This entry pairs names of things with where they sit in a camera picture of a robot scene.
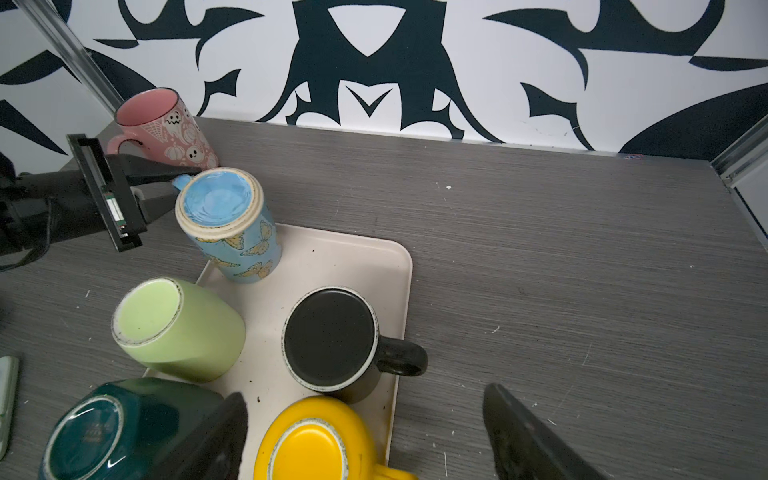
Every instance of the black v shape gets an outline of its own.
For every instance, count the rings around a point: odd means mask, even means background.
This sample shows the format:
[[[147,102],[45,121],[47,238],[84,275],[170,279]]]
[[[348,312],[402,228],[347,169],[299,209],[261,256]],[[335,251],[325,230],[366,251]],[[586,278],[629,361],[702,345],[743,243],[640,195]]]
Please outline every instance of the black v shape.
[[[358,94],[356,94],[355,91],[352,88],[347,87],[346,89],[351,91],[352,94],[355,95],[355,98],[357,98],[357,101],[358,101],[358,103],[360,103],[360,106],[362,107],[362,109],[365,110],[366,113],[368,114],[368,118],[371,118],[371,115],[373,115],[373,112],[376,109],[376,107],[378,107],[379,104],[382,102],[382,100],[384,100],[384,97],[386,97],[386,95],[390,91],[392,91],[392,89],[390,88],[389,90],[387,90],[384,93],[382,93],[380,97],[375,99],[372,104],[368,105],[366,103],[366,101],[363,100]]]

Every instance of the pink mug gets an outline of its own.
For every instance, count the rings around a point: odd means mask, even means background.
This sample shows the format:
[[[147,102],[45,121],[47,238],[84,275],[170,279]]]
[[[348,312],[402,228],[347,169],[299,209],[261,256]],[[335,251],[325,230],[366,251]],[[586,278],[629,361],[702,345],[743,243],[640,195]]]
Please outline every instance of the pink mug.
[[[132,141],[156,162],[203,170],[219,166],[214,149],[175,90],[142,91],[118,108],[114,120],[123,133],[109,140],[108,154]]]

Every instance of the pink mug handle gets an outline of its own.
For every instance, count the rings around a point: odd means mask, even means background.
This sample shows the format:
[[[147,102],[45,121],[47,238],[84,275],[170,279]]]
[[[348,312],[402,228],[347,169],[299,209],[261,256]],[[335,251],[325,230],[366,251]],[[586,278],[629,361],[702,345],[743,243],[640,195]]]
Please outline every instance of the pink mug handle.
[[[109,143],[107,144],[107,155],[114,155],[120,152],[120,146],[123,144],[123,142],[126,141],[135,141],[139,145],[143,145],[141,143],[141,140],[136,138],[132,134],[119,134],[112,137],[111,140],[109,140]]]

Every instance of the blue mug handle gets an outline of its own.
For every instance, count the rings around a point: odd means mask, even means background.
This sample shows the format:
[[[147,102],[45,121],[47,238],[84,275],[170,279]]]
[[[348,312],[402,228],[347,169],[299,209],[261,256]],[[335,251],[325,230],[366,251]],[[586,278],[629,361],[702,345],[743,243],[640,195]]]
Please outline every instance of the blue mug handle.
[[[176,187],[179,191],[182,191],[192,181],[191,175],[179,175],[170,181],[170,184]]]

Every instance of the yellow mug handle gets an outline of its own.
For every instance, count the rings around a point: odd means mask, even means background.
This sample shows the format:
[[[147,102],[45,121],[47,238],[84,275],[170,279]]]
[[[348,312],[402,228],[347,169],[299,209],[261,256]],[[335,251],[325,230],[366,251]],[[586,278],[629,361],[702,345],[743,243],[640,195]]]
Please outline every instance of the yellow mug handle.
[[[384,465],[374,465],[373,476],[376,480],[419,480],[419,477],[412,473],[395,470]]]

